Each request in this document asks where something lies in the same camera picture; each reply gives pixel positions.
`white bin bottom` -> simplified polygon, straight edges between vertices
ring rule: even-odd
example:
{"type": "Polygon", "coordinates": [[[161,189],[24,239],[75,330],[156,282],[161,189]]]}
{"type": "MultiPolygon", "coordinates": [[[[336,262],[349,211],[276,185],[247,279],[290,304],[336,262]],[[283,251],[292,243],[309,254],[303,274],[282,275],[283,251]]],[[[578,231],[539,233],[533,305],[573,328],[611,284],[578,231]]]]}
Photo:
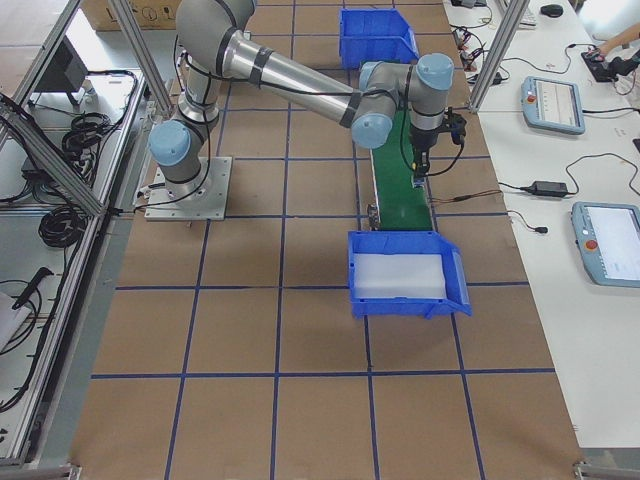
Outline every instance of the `white bin bottom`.
{"type": "Polygon", "coordinates": [[[447,298],[442,257],[431,255],[354,255],[358,298],[447,298]]]}

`brown tile floor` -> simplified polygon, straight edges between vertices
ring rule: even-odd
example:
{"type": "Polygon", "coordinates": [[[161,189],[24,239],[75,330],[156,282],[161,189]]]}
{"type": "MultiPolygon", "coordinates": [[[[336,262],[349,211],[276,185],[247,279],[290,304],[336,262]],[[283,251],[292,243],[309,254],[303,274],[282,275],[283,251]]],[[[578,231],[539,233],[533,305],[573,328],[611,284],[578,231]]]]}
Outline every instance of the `brown tile floor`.
{"type": "MultiPolygon", "coordinates": [[[[398,1],[423,51],[455,54],[439,3],[398,1]]],[[[250,29],[353,84],[342,5],[261,2],[250,29]]],[[[457,71],[452,104],[467,95],[457,71]]],[[[580,452],[502,199],[434,210],[461,248],[472,318],[356,320],[346,232],[374,200],[368,152],[278,97],[234,84],[221,99],[228,218],[136,218],[73,447],[83,478],[572,478],[580,452]]],[[[433,197],[497,188],[476,117],[468,130],[433,197]]],[[[455,152],[442,141],[434,164],[455,152]]]]}

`blue joint cap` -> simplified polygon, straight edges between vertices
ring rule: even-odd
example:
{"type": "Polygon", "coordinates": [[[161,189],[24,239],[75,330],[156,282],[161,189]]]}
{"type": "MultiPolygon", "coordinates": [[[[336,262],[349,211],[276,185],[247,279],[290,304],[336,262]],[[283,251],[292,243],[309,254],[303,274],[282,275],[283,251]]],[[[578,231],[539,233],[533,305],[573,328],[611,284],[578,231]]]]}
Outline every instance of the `blue joint cap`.
{"type": "Polygon", "coordinates": [[[180,163],[190,148],[189,129],[176,120],[157,125],[149,134],[149,150],[164,167],[180,163]]]}
{"type": "Polygon", "coordinates": [[[358,81],[358,88],[363,92],[367,89],[367,83],[369,83],[371,74],[380,63],[382,62],[367,62],[360,68],[360,80],[358,81]]]}
{"type": "Polygon", "coordinates": [[[383,113],[367,113],[351,125],[351,138],[364,148],[378,148],[385,144],[393,121],[383,113]]]}
{"type": "Polygon", "coordinates": [[[424,55],[416,66],[418,78],[435,90],[449,90],[453,83],[453,61],[442,53],[424,55]]]}

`cardboard box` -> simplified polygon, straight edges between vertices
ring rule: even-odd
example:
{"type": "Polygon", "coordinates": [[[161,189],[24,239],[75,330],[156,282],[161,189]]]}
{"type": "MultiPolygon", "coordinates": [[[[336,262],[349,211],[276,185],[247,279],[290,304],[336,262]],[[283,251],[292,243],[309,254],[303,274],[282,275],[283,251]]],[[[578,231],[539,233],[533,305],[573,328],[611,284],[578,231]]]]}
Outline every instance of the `cardboard box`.
{"type": "MultiPolygon", "coordinates": [[[[175,30],[180,0],[129,0],[129,3],[143,30],[175,30]]],[[[120,30],[107,0],[84,0],[80,8],[94,30],[120,30]]]]}

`metal base plate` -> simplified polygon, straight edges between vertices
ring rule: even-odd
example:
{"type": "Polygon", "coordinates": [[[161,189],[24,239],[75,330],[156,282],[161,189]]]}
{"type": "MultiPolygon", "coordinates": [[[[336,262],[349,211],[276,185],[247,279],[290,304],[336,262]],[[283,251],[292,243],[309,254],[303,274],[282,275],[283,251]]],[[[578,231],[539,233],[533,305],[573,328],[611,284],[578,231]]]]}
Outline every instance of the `metal base plate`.
{"type": "MultiPolygon", "coordinates": [[[[207,158],[200,157],[202,168],[207,168],[207,158]]],[[[227,208],[229,178],[231,177],[232,157],[212,157],[209,177],[212,185],[202,194],[194,193],[197,198],[184,199],[180,202],[157,207],[147,207],[145,218],[149,221],[185,221],[185,220],[224,220],[227,208]]],[[[164,175],[158,168],[153,183],[164,182],[164,175]]],[[[171,202],[169,193],[164,188],[151,191],[149,205],[171,202]]]]}

